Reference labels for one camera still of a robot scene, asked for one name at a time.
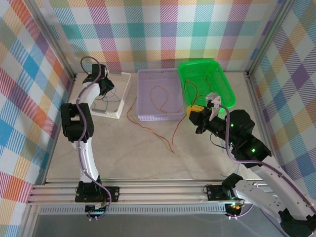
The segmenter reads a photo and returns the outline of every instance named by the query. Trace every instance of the plaid backdrop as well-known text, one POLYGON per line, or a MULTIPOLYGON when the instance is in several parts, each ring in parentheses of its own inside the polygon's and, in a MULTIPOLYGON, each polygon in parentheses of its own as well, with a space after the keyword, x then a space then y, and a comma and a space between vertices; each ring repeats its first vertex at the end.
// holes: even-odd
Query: plaid backdrop
POLYGON ((279 163, 316 198, 316 0, 297 0, 255 72, 279 163))
POLYGON ((22 0, 0 0, 0 237, 17 235, 71 85, 22 0))
POLYGON ((90 55, 111 70, 135 72, 199 58, 244 71, 282 0, 37 2, 75 70, 90 55))

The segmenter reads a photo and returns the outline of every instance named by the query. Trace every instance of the marble surface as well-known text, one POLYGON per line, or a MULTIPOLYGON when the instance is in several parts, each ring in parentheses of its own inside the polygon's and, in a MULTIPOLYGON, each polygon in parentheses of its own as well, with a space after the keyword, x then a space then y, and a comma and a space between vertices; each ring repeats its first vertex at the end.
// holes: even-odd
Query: marble surface
MULTIPOLYGON (((245 109, 256 122, 243 73, 225 73, 235 96, 234 109, 245 109)), ((79 74, 71 100, 81 90, 85 74, 79 74)), ((211 144, 210 133, 195 134, 196 127, 185 118, 180 124, 173 149, 179 156, 167 150, 165 144, 146 129, 130 122, 126 113, 136 97, 137 73, 132 73, 132 85, 120 119, 92 116, 94 135, 93 155, 101 178, 150 178, 150 179, 223 179, 221 174, 236 172, 238 164, 211 144)), ((131 113, 136 117, 136 105, 131 113)), ((178 121, 141 122, 166 137, 170 142, 178 121)), ((260 138, 257 126, 253 134, 260 138)), ((239 175, 248 179, 257 175, 240 165, 239 175)), ((77 154, 62 131, 47 174, 48 178, 79 178, 77 154)))

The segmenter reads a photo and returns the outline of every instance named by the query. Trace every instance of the yellow object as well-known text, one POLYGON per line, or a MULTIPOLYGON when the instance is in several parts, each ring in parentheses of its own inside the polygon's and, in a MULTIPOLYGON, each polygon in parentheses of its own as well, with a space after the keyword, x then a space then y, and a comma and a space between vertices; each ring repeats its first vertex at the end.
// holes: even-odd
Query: yellow object
POLYGON ((187 107, 187 115, 188 115, 188 117, 190 117, 191 111, 200 112, 200 111, 202 111, 202 110, 204 110, 204 107, 203 107, 203 106, 200 106, 200 105, 188 106, 188 107, 187 107))

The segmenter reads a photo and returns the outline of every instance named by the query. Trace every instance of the green plastic basket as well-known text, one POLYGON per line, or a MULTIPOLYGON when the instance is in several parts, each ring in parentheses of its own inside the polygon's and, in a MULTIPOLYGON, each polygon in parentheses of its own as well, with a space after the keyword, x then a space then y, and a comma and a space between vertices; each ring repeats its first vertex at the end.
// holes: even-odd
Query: green plastic basket
MULTIPOLYGON (((192 82, 197 86, 198 96, 217 92, 221 96, 222 105, 227 108, 234 106, 234 92, 221 65, 215 60, 202 59, 182 63, 178 67, 178 73, 188 105, 193 103, 197 93, 195 86, 188 83, 192 82)), ((205 96, 198 97, 194 104, 206 106, 205 96)))

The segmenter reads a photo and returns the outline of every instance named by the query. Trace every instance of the colorful plaid fabric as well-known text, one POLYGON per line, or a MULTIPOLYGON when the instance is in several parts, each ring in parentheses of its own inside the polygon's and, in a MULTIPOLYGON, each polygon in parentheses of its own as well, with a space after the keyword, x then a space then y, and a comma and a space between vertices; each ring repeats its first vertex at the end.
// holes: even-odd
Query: colorful plaid fabric
POLYGON ((255 72, 279 163, 316 198, 316 1, 295 1, 255 72))
POLYGON ((71 85, 22 0, 0 0, 0 236, 16 236, 71 85))
POLYGON ((244 71, 275 17, 277 10, 272 10, 282 2, 38 1, 75 69, 80 70, 81 57, 90 55, 106 62, 111 70, 124 72, 174 68, 199 58, 214 58, 224 70, 244 71))

